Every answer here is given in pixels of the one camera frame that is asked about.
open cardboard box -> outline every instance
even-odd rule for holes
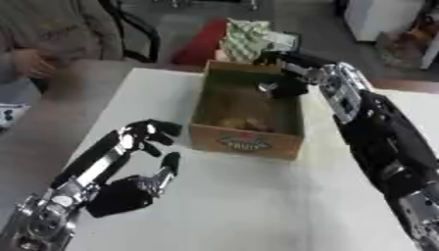
[[[189,126],[193,148],[295,159],[304,138],[299,97],[273,100],[257,89],[258,83],[280,77],[277,67],[211,61]],[[230,126],[246,120],[268,132]]]

person's hand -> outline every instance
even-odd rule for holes
[[[12,60],[21,75],[31,78],[50,78],[56,68],[48,63],[43,55],[35,49],[20,49],[12,53]]]

robotic arm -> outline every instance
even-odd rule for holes
[[[318,88],[352,155],[408,236],[423,251],[439,250],[439,165],[413,124],[363,74],[346,63],[269,52],[256,63],[282,62],[282,82],[259,85],[272,98]]]
[[[151,205],[177,176],[178,153],[169,153],[152,176],[108,180],[133,152],[160,157],[150,142],[172,145],[171,136],[180,131],[180,125],[154,120],[111,131],[58,175],[44,196],[32,195],[17,207],[0,235],[1,250],[63,251],[74,236],[82,208],[101,218]]]

table surface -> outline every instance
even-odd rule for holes
[[[133,71],[73,157],[107,131],[133,121],[156,118],[187,125],[201,79],[199,74]],[[438,123],[417,112],[438,106],[436,95],[376,91],[407,111],[439,149]],[[148,249],[162,251],[414,251],[382,196],[334,133],[331,109],[318,89],[310,88],[301,101],[306,140],[294,162],[195,151],[186,126],[174,146],[158,145],[182,156],[179,176],[166,195],[147,209],[99,221],[84,212],[68,250],[142,250],[147,243]],[[114,179],[152,174],[160,163],[146,154],[131,157]]]
[[[0,138],[2,213],[31,192],[44,191],[89,132],[133,68],[125,62],[80,61],[57,76],[40,102]],[[169,67],[170,70],[196,71]],[[375,87],[439,93],[439,83],[380,79]],[[0,226],[7,218],[0,217]]]

white cabinet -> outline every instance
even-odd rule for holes
[[[381,31],[404,30],[423,0],[350,0],[345,19],[358,41],[375,41]]]

